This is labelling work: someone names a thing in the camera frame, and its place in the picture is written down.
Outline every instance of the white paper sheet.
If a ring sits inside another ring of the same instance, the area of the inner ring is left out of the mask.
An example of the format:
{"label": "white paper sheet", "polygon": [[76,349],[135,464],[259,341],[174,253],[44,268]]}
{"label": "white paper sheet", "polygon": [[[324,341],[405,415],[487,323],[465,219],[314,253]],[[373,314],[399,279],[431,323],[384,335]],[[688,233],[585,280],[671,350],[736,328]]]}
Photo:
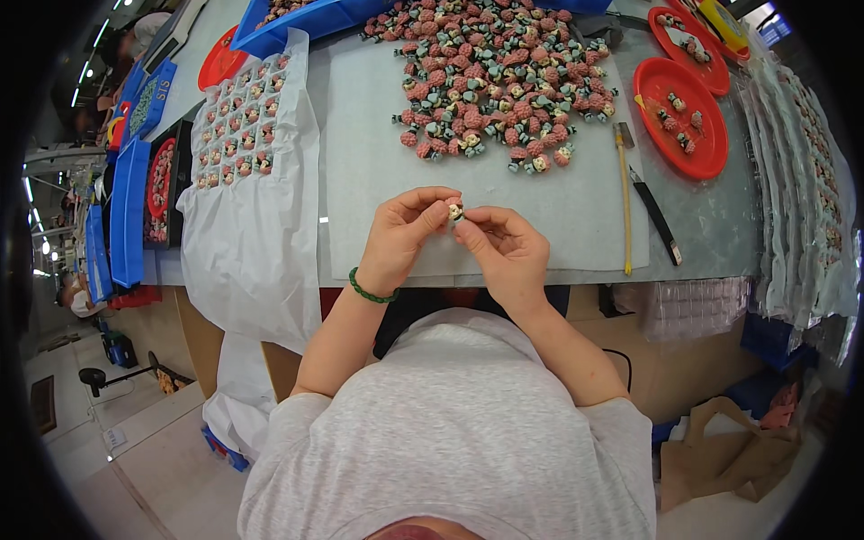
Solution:
{"label": "white paper sheet", "polygon": [[[575,157],[566,168],[529,176],[507,169],[510,147],[484,138],[486,153],[474,159],[445,156],[438,163],[417,159],[399,143],[402,125],[391,115],[408,106],[400,86],[404,61],[393,46],[363,43],[352,36],[313,54],[329,63],[327,118],[321,123],[326,147],[327,209],[333,277],[344,279],[363,254],[378,204],[413,187],[446,185],[459,189],[465,205],[508,206],[528,219],[551,243],[551,269],[621,270],[624,268],[624,210],[618,151],[612,122],[586,124],[573,114],[578,132],[570,138]],[[599,64],[609,75],[608,88],[621,90],[614,104],[615,122],[633,126],[613,58]],[[638,142],[626,151],[627,162],[642,173]],[[647,266],[648,216],[630,189],[632,266]],[[479,274],[473,257],[452,236],[431,238],[412,276]]]}
{"label": "white paper sheet", "polygon": [[[276,114],[272,173],[208,189],[193,182],[177,208],[184,218],[181,263],[192,304],[227,332],[302,354],[321,325],[319,134],[306,92],[308,35],[289,29],[286,50],[291,62]],[[193,127],[196,141],[200,121]]]}
{"label": "white paper sheet", "polygon": [[276,394],[261,342],[226,332],[219,352],[216,391],[201,415],[222,444],[257,460],[267,441]]}

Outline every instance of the finger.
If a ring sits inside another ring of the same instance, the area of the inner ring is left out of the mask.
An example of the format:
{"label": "finger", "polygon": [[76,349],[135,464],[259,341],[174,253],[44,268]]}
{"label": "finger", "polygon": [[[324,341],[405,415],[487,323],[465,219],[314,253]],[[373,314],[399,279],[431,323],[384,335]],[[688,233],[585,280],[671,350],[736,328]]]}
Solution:
{"label": "finger", "polygon": [[419,243],[438,227],[446,224],[448,212],[449,209],[443,200],[433,202],[417,219],[405,226],[411,240]]}
{"label": "finger", "polygon": [[465,210],[465,217],[475,223],[491,223],[513,236],[524,236],[537,232],[525,218],[512,208],[498,206],[468,208]]}
{"label": "finger", "polygon": [[445,200],[449,197],[461,197],[462,192],[444,186],[415,187],[401,195],[390,199],[390,203],[397,203],[405,208],[424,210],[436,200]]}
{"label": "finger", "polygon": [[456,223],[454,229],[459,233],[459,238],[462,240],[460,244],[464,245],[471,251],[474,258],[480,264],[480,268],[490,264],[496,264],[503,260],[503,257],[492,245],[489,237],[485,235],[473,222],[467,219],[460,219]]}

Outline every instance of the white tissue paper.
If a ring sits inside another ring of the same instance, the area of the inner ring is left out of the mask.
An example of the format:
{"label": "white tissue paper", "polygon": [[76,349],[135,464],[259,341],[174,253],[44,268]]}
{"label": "white tissue paper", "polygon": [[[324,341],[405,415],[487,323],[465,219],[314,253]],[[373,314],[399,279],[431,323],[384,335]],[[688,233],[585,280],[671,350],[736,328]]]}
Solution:
{"label": "white tissue paper", "polygon": [[257,461],[267,441],[276,395],[261,342],[226,332],[219,353],[216,391],[201,415],[222,444]]}
{"label": "white tissue paper", "polygon": [[[216,326],[296,353],[321,325],[316,259],[319,131],[306,91],[308,34],[289,29],[273,168],[187,188],[181,266],[189,300]],[[212,97],[216,87],[207,89]],[[209,129],[199,111],[194,152]]]}

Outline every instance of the bag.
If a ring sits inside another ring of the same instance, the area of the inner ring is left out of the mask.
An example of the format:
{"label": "bag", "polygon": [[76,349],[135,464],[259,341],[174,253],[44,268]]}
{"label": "bag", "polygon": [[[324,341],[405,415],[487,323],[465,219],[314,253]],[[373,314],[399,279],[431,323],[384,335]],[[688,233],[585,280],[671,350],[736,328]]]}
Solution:
{"label": "bag", "polygon": [[[746,431],[705,437],[717,412]],[[758,502],[789,473],[800,446],[797,429],[760,429],[728,397],[710,399],[690,410],[683,441],[660,448],[660,511],[722,492]]]}

